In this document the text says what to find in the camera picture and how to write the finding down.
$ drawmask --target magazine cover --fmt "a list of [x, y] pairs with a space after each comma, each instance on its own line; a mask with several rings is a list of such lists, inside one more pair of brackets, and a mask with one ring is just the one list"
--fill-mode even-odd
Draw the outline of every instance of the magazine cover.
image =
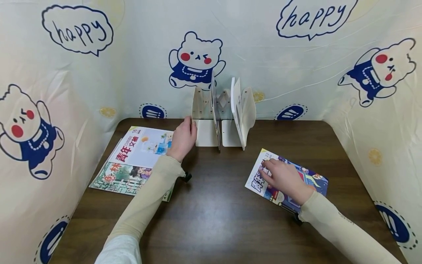
[[152, 168], [171, 147], [173, 131], [132, 126], [110, 156], [109, 162]]
[[265, 149], [261, 149], [261, 153], [259, 154], [258, 159], [252, 169], [252, 172], [246, 182], [246, 188], [250, 189], [251, 191], [264, 197], [265, 199], [275, 203], [278, 206], [283, 207], [284, 209], [292, 213], [300, 213], [300, 206], [296, 204], [296, 202], [292, 198], [288, 197], [279, 190], [275, 189], [273, 186], [269, 185], [261, 177], [258, 171], [259, 169], [262, 169], [268, 175], [271, 176], [271, 173], [267, 169], [263, 168], [262, 162], [272, 158], [276, 160], [278, 159], [287, 164], [293, 164], [296, 167], [296, 170], [298, 171], [300, 177], [308, 185], [309, 188], [314, 189], [315, 191], [321, 193], [324, 196], [327, 195], [328, 180], [326, 178], [300, 165], [290, 162], [287, 159], [284, 159], [274, 153], [271, 153]]
[[[134, 196], [150, 175], [149, 168], [106, 162], [89, 187]], [[173, 187], [164, 195], [163, 201], [170, 201]]]

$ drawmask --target blue circle icon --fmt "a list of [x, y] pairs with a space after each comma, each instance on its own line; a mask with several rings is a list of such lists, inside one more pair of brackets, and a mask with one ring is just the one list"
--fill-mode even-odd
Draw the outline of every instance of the blue circle icon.
[[144, 104], [140, 109], [142, 118], [166, 118], [167, 114], [161, 106], [155, 104]]
[[306, 106], [299, 104], [291, 105], [281, 111], [277, 116], [277, 120], [295, 120], [304, 115], [307, 111]]
[[383, 205], [376, 204], [375, 207], [380, 212], [384, 222], [390, 229], [393, 238], [398, 243], [408, 242], [410, 239], [410, 233], [406, 227], [406, 224], [400, 219], [400, 217]]
[[66, 221], [59, 222], [45, 237], [42, 242], [39, 251], [40, 251], [40, 260], [42, 264], [47, 264], [53, 254], [54, 249], [56, 248], [58, 242], [62, 238], [63, 233], [65, 232], [68, 223]]

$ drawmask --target white sleeve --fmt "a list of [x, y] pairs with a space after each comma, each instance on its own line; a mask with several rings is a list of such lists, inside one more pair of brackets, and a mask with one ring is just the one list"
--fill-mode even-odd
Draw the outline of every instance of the white sleeve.
[[138, 241], [130, 235], [113, 238], [104, 245], [95, 264], [141, 264]]

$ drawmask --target dark wood tabletop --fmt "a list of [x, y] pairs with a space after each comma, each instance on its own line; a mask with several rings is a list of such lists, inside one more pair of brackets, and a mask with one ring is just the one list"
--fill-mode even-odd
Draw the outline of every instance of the dark wood tabletop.
[[[126, 119], [119, 123], [98, 173], [131, 125], [174, 130], [181, 120]], [[386, 224], [332, 128], [323, 121], [257, 121], [246, 150], [195, 147], [182, 166], [193, 178], [178, 180], [140, 243], [143, 264], [350, 263], [311, 225], [246, 189], [265, 148], [329, 179], [327, 198], [402, 263]], [[87, 188], [50, 264], [93, 264], [132, 196]]]

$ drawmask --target bear face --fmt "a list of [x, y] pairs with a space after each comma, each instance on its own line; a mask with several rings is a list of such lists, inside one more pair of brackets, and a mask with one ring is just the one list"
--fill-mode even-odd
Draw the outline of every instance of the bear face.
[[219, 39], [203, 41], [195, 32], [188, 32], [177, 51], [177, 57], [189, 68], [207, 70], [217, 65], [222, 46], [223, 42]]
[[38, 108], [21, 89], [11, 84], [0, 98], [0, 125], [6, 135], [15, 142], [33, 138], [41, 125]]
[[372, 56], [372, 67], [383, 87], [394, 86], [415, 70], [416, 63], [409, 55], [414, 45], [415, 40], [407, 38], [389, 48], [381, 49]]

